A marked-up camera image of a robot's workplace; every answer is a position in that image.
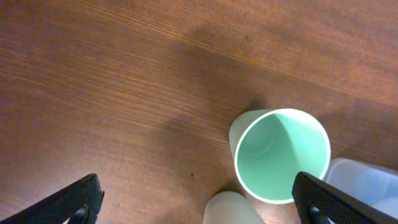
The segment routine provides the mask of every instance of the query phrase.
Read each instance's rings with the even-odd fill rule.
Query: brown tabletop
[[[247,110],[296,108],[332,157],[398,169],[396,1],[1,1],[0,219],[89,173],[98,223],[201,223],[240,191]],[[294,204],[253,200],[267,223]]]

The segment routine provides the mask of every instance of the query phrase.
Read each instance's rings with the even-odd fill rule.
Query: light blue cup
[[[330,163],[325,129],[313,116],[295,109],[243,113],[229,130],[229,143],[241,185],[267,203],[293,202],[297,173],[322,179]]]

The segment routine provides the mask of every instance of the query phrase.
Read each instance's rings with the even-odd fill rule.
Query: black object
[[[0,224],[94,224],[103,199],[98,176],[89,174]]]
[[[329,224],[327,218],[340,224],[398,223],[397,219],[360,202],[306,172],[297,174],[292,193],[302,224]]]

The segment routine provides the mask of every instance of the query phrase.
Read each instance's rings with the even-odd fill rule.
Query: white plastic object
[[[398,218],[398,172],[345,158],[333,159],[326,183]]]
[[[236,192],[222,192],[206,205],[203,224],[264,224],[250,201]]]

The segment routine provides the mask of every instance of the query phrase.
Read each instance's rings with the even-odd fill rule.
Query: light green cup
[[[325,129],[313,116],[295,109],[243,113],[229,130],[229,143],[243,188],[267,203],[293,202],[297,173],[322,179],[330,163]]]

